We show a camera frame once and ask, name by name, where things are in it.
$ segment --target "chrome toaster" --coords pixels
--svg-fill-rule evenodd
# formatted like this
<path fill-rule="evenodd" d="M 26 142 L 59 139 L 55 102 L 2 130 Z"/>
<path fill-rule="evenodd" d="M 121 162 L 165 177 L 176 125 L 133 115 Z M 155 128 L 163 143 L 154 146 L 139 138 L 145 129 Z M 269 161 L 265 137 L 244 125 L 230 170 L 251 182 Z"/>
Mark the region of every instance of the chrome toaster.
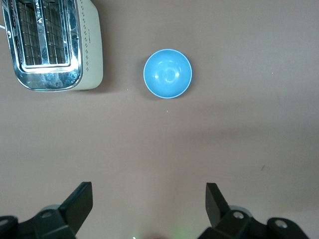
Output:
<path fill-rule="evenodd" d="M 90 0 L 2 0 L 14 72 L 35 91 L 88 90 L 103 78 L 101 29 Z"/>

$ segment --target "bowl rim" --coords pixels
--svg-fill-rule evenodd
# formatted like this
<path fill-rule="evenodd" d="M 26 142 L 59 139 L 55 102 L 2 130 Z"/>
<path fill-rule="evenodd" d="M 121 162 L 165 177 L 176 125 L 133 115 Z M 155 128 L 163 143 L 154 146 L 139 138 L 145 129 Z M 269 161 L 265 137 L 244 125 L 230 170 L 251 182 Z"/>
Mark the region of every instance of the bowl rim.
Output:
<path fill-rule="evenodd" d="M 175 52 L 177 52 L 178 54 L 182 55 L 182 56 L 185 58 L 185 60 L 187 61 L 188 65 L 189 65 L 189 69 L 190 69 L 189 82 L 188 82 L 186 88 L 185 88 L 181 93 L 179 93 L 178 95 L 171 96 L 171 97 L 160 96 L 160 95 L 154 93 L 154 92 L 149 88 L 149 86 L 148 86 L 148 84 L 147 84 L 147 82 L 146 82 L 146 79 L 145 79 L 145 68 L 146 68 L 146 65 L 148 64 L 149 60 L 150 60 L 154 55 L 158 54 L 158 53 L 161 52 L 161 51 L 175 51 Z M 183 93 L 188 89 L 188 87 L 189 87 L 189 85 L 190 85 L 190 82 L 191 82 L 191 79 L 192 79 L 192 75 L 193 75 L 193 70 L 192 70 L 192 68 L 191 68 L 191 64 L 190 64 L 188 58 L 187 58 L 183 53 L 181 53 L 180 51 L 177 51 L 177 50 L 171 49 L 171 48 L 166 48 L 166 49 L 162 49 L 162 50 L 159 50 L 159 51 L 154 52 L 154 53 L 148 58 L 148 60 L 146 61 L 145 66 L 144 66 L 144 70 L 143 70 L 143 78 L 144 78 L 144 82 L 145 82 L 145 85 L 146 85 L 146 87 L 148 88 L 148 90 L 149 90 L 150 92 L 152 92 L 154 95 L 156 95 L 157 97 L 160 97 L 160 98 L 163 98 L 163 99 L 172 99 L 172 98 L 176 98 L 176 97 L 180 96 L 181 94 L 183 94 Z"/>

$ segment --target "toaster cream side panel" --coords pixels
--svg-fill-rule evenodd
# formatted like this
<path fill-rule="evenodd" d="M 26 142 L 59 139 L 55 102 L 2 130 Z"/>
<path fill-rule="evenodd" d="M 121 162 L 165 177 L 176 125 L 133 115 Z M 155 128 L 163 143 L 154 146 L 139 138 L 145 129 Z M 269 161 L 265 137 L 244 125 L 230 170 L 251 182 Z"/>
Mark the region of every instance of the toaster cream side panel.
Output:
<path fill-rule="evenodd" d="M 90 0 L 78 0 L 81 28 L 82 69 L 80 83 L 72 90 L 97 87 L 103 78 L 103 52 L 99 15 Z"/>

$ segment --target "screw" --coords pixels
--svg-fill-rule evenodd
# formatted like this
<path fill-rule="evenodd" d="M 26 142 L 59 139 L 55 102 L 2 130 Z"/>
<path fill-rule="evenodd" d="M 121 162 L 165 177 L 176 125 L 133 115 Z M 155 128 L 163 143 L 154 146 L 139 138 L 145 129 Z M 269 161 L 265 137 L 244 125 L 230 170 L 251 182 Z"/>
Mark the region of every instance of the screw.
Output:
<path fill-rule="evenodd" d="M 279 228 L 287 228 L 287 227 L 288 227 L 287 223 L 285 223 L 285 222 L 282 221 L 282 220 L 275 220 L 275 224 L 276 224 Z"/>
<path fill-rule="evenodd" d="M 42 218 L 48 218 L 48 217 L 50 217 L 52 215 L 52 213 L 50 212 L 50 211 L 48 211 L 48 212 L 44 212 L 44 213 L 42 213 Z"/>
<path fill-rule="evenodd" d="M 237 219 L 243 219 L 244 215 L 241 212 L 234 212 L 234 217 Z"/>
<path fill-rule="evenodd" d="M 9 222 L 8 219 L 3 219 L 3 220 L 1 220 L 1 221 L 0 221 L 0 227 L 1 227 L 1 226 L 4 226 L 4 225 L 7 224 L 8 222 Z"/>

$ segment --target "blue bowl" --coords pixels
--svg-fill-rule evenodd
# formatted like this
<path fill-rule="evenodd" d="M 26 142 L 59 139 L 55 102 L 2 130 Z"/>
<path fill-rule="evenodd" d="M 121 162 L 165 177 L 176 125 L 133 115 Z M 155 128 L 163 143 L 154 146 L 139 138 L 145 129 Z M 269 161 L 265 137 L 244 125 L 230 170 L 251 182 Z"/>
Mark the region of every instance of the blue bowl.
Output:
<path fill-rule="evenodd" d="M 156 96 L 170 99 L 183 94 L 191 81 L 189 60 L 179 51 L 163 49 L 155 52 L 144 67 L 144 81 Z"/>

